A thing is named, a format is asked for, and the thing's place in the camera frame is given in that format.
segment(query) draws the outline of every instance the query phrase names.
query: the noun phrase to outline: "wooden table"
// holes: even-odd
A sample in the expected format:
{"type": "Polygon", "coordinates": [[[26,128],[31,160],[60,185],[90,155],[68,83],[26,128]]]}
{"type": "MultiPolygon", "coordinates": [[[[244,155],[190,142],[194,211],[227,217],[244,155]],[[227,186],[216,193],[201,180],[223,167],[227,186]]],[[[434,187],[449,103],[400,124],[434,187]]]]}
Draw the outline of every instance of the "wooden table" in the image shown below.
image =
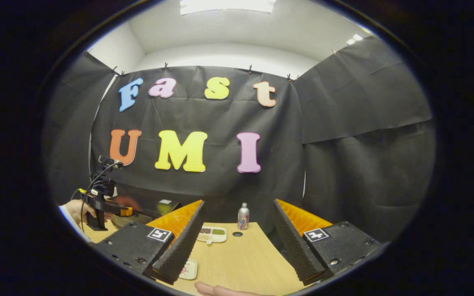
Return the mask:
{"type": "MultiPolygon", "coordinates": [[[[294,268],[271,244],[256,222],[250,223],[243,236],[232,236],[237,231],[236,223],[204,223],[207,227],[222,227],[228,238],[222,243],[206,244],[197,240],[190,258],[199,262],[194,280],[178,279],[173,285],[157,281],[173,289],[192,295],[200,294],[194,286],[197,281],[228,289],[257,294],[285,295],[305,286],[294,268]]],[[[85,233],[98,243],[110,236],[117,228],[107,221],[108,231],[93,231],[85,224],[85,233]]]]}

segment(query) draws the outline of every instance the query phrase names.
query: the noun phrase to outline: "hand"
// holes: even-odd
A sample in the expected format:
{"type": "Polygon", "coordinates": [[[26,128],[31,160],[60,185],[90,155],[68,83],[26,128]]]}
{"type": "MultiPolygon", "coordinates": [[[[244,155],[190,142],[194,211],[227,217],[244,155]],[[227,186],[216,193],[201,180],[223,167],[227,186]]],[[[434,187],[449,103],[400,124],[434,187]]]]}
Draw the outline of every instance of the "hand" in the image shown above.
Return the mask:
{"type": "Polygon", "coordinates": [[[219,285],[212,287],[203,282],[196,282],[195,288],[197,288],[197,292],[204,296],[267,296],[255,294],[252,292],[230,290],[219,285]]]}
{"type": "MultiPolygon", "coordinates": [[[[96,211],[91,208],[88,204],[84,203],[82,200],[71,200],[65,204],[67,211],[71,214],[72,219],[75,223],[81,223],[81,204],[83,204],[83,222],[87,223],[86,213],[91,213],[91,215],[96,218],[96,211]]],[[[104,219],[111,220],[113,219],[113,214],[105,212],[104,219]]]]}

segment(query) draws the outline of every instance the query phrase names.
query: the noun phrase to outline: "white ceiling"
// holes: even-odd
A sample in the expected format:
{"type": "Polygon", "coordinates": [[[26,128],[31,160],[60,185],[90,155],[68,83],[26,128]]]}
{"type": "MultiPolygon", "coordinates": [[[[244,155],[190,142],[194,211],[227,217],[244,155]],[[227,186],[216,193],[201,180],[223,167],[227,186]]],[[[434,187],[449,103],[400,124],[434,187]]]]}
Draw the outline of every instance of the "white ceiling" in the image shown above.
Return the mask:
{"type": "Polygon", "coordinates": [[[180,15],[179,0],[165,0],[129,20],[146,54],[177,46],[243,43],[274,47],[323,60],[354,34],[369,34],[310,0],[277,0],[271,14],[208,11],[180,15]]]}

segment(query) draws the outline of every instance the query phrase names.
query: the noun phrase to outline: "black curtain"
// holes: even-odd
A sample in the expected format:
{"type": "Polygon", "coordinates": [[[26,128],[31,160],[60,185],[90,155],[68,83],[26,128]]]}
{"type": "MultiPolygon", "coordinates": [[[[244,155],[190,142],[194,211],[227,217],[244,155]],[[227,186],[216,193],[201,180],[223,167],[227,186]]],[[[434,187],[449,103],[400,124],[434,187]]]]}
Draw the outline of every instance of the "black curtain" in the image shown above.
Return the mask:
{"type": "Polygon", "coordinates": [[[207,222],[236,223],[242,202],[250,208],[250,221],[280,247],[274,237],[271,202],[281,199],[301,206],[303,191],[303,146],[299,101],[293,82],[267,73],[248,73],[226,67],[184,66],[129,73],[115,80],[105,95],[92,130],[92,163],[100,155],[109,156],[111,130],[121,129],[120,154],[128,149],[129,130],[142,132],[133,162],[115,171],[118,194],[129,195],[137,203],[157,204],[161,199],[179,200],[183,205],[206,201],[207,222]],[[204,90],[211,77],[227,77],[229,95],[206,99],[204,90]],[[135,103],[120,112],[119,89],[142,78],[135,103]],[[173,95],[150,96],[158,79],[177,81],[173,95]],[[263,107],[253,84],[267,81],[275,87],[273,107],[263,107]],[[160,152],[160,131],[173,130],[182,144],[190,133],[207,133],[203,146],[205,172],[155,168],[160,152]],[[257,159],[261,171],[240,173],[241,144],[238,133],[260,135],[257,159]]]}
{"type": "Polygon", "coordinates": [[[89,136],[100,100],[113,79],[109,67],[82,53],[56,81],[42,131],[42,161],[57,204],[90,182],[89,136]]]}
{"type": "Polygon", "coordinates": [[[421,204],[435,159],[429,104],[413,73],[370,36],[314,66],[296,89],[304,208],[393,239],[421,204]]]}

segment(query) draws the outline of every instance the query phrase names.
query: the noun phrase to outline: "sleeve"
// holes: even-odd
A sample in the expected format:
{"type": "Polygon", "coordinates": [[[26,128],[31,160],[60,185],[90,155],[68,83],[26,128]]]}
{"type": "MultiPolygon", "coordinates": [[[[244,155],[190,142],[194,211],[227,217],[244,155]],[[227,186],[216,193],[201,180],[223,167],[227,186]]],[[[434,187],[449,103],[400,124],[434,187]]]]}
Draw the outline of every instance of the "sleeve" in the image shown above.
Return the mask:
{"type": "Polygon", "coordinates": [[[60,209],[60,212],[62,212],[62,215],[65,217],[67,222],[69,222],[69,224],[78,233],[78,235],[81,236],[81,238],[83,238],[83,240],[85,240],[85,242],[92,243],[93,241],[88,236],[86,236],[83,233],[83,231],[81,230],[81,228],[76,224],[76,222],[74,222],[74,219],[71,217],[71,214],[69,214],[69,211],[67,210],[67,207],[65,205],[63,205],[63,206],[59,206],[58,208],[60,209]]]}

